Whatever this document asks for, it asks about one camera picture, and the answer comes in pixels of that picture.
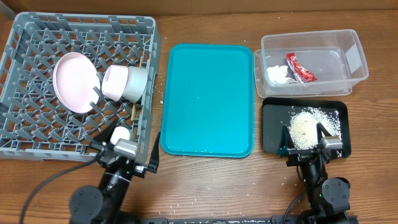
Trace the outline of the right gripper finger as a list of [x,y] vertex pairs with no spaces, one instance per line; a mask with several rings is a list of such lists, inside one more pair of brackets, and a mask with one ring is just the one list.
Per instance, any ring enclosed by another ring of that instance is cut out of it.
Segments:
[[286,156],[288,151],[294,149],[294,143],[290,136],[289,129],[286,124],[283,125],[280,137],[279,148],[277,151],[278,156]]
[[321,123],[317,123],[317,138],[329,137],[331,134],[325,129]]

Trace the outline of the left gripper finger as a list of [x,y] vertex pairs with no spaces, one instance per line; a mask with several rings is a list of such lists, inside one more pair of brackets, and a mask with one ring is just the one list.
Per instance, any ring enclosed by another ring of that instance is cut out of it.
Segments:
[[147,166],[147,171],[151,173],[156,173],[159,167],[159,141],[160,141],[160,133],[157,134],[154,146],[152,148],[152,152],[149,159],[149,164]]
[[111,136],[117,124],[118,119],[115,118],[109,126],[107,126],[102,132],[100,132],[93,138],[93,144],[100,144],[102,146],[109,145]]

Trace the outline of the white rice pile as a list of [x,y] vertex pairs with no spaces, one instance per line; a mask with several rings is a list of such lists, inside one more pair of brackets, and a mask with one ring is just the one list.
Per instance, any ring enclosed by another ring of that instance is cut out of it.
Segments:
[[339,112],[332,108],[292,107],[287,125],[296,149],[312,149],[318,144],[317,124],[341,139]]

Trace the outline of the red snack wrapper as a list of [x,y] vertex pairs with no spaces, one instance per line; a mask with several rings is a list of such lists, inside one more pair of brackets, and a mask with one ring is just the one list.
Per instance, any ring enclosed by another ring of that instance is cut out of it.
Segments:
[[298,82],[308,83],[317,81],[317,78],[312,72],[298,63],[297,56],[294,52],[287,53],[285,59]]

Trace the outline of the small white bowl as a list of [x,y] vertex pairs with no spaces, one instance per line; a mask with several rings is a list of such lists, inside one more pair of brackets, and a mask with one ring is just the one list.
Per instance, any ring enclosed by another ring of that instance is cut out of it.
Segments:
[[128,68],[123,65],[110,65],[103,77],[102,94],[118,101],[124,92],[128,79]]

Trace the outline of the grey bowl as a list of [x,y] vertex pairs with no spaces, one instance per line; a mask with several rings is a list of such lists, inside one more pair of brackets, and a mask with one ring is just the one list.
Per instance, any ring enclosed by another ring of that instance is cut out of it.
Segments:
[[141,98],[147,84],[147,71],[142,67],[128,67],[128,79],[122,97],[132,103]]

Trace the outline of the large white plate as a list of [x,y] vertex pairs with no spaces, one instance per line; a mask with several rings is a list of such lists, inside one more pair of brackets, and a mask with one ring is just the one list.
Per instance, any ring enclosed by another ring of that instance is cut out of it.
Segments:
[[72,112],[87,113],[99,100],[94,90],[100,87],[95,66],[81,53],[65,54],[55,65],[52,78],[57,98]]

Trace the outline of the white tissue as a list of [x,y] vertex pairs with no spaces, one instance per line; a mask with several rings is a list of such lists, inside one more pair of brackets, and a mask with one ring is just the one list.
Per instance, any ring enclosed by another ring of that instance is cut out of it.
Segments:
[[267,68],[267,74],[271,85],[283,85],[296,83],[297,81],[293,78],[288,77],[289,67],[286,65],[276,65],[274,67]]

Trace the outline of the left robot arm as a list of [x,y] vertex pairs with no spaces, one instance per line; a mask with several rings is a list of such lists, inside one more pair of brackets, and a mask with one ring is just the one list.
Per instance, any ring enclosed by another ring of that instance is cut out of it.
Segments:
[[98,151],[95,162],[104,168],[99,185],[85,185],[77,189],[69,202],[70,223],[135,223],[121,205],[134,176],[144,178],[146,172],[156,173],[159,167],[159,140],[157,135],[148,164],[137,161],[139,146],[136,142],[120,138],[111,142],[117,120],[90,142]]

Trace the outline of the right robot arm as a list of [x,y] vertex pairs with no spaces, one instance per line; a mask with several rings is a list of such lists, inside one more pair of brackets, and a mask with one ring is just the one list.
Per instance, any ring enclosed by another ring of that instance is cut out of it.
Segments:
[[[311,149],[298,150],[293,144],[288,127],[283,125],[277,155],[287,158],[287,166],[295,167],[305,190],[287,207],[282,223],[349,223],[350,182],[346,178],[329,178],[325,165],[336,159],[343,149],[338,136],[332,136],[321,123],[317,124],[318,144]],[[304,196],[309,210],[289,217],[292,207]]]

